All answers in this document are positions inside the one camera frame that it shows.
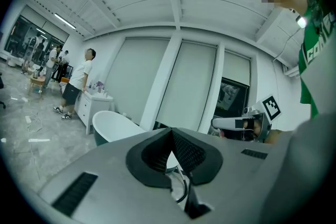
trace floor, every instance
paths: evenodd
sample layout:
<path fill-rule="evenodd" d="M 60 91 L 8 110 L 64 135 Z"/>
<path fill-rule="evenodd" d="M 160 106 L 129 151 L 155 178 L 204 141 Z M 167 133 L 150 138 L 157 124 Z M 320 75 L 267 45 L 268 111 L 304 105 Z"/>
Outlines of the floor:
<path fill-rule="evenodd" d="M 54 174 L 96 144 L 93 135 L 85 134 L 85 126 L 76 115 L 62 121 L 52 110 L 61 100 L 58 83 L 49 83 L 40 98 L 38 87 L 27 94 L 29 76 L 21 74 L 19 68 L 0 60 L 0 72 L 5 84 L 0 89 L 0 101 L 7 106 L 0 106 L 1 152 L 17 182 L 39 191 Z M 27 124 L 26 116 L 30 116 L 31 124 Z"/>

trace bathtub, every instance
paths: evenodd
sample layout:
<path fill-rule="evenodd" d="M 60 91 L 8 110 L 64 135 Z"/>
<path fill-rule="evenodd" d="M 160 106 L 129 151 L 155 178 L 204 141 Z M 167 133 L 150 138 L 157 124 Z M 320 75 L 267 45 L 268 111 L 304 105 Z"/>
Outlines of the bathtub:
<path fill-rule="evenodd" d="M 97 146 L 146 132 L 125 116 L 112 111 L 97 112 L 92 118 L 92 124 Z M 167 160 L 167 172 L 177 165 L 178 161 L 172 152 Z"/>

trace fluorescent light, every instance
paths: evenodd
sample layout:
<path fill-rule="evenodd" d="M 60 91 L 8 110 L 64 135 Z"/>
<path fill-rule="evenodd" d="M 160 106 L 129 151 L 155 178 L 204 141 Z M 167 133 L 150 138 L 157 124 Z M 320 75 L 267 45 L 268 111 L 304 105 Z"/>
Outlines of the fluorescent light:
<path fill-rule="evenodd" d="M 307 25 L 307 21 L 305 18 L 301 17 L 300 15 L 296 18 L 296 22 L 301 28 L 305 28 Z"/>
<path fill-rule="evenodd" d="M 67 22 L 66 20 L 64 20 L 61 16 L 59 16 L 57 13 L 55 13 L 55 16 L 57 18 L 59 18 L 63 23 L 67 24 L 68 26 L 70 26 L 72 29 L 76 29 L 75 26 L 73 26 L 71 23 Z"/>
<path fill-rule="evenodd" d="M 40 30 L 40 29 L 38 29 L 38 28 L 36 28 L 36 30 L 37 30 L 37 31 L 40 31 L 42 34 L 46 34 L 46 33 L 44 33 L 42 30 Z"/>

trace green t-shirt with white text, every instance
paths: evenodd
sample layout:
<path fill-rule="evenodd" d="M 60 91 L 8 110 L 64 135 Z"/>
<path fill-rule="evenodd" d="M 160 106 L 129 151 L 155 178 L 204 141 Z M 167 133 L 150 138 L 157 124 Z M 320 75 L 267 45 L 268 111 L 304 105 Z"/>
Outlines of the green t-shirt with white text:
<path fill-rule="evenodd" d="M 336 45 L 335 14 L 326 5 L 324 0 L 313 0 L 313 5 L 308 7 L 303 16 L 307 21 L 304 31 L 303 46 L 299 52 L 299 72 L 302 74 L 307 66 L 319 55 L 325 46 Z M 302 104 L 311 104 L 311 118 L 318 115 L 317 107 L 312 99 L 308 88 L 301 79 Z"/>

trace chair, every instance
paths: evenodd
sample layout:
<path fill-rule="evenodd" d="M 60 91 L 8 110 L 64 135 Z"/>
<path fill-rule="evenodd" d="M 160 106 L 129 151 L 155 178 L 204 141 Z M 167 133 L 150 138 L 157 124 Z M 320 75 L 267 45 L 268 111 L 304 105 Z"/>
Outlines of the chair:
<path fill-rule="evenodd" d="M 0 89 L 2 89 L 4 87 L 4 84 L 3 84 L 2 79 L 1 79 L 1 75 L 2 75 L 2 73 L 0 73 Z M 0 101 L 0 105 L 2 105 L 4 109 L 6 108 L 6 105 L 5 105 L 4 102 Z"/>

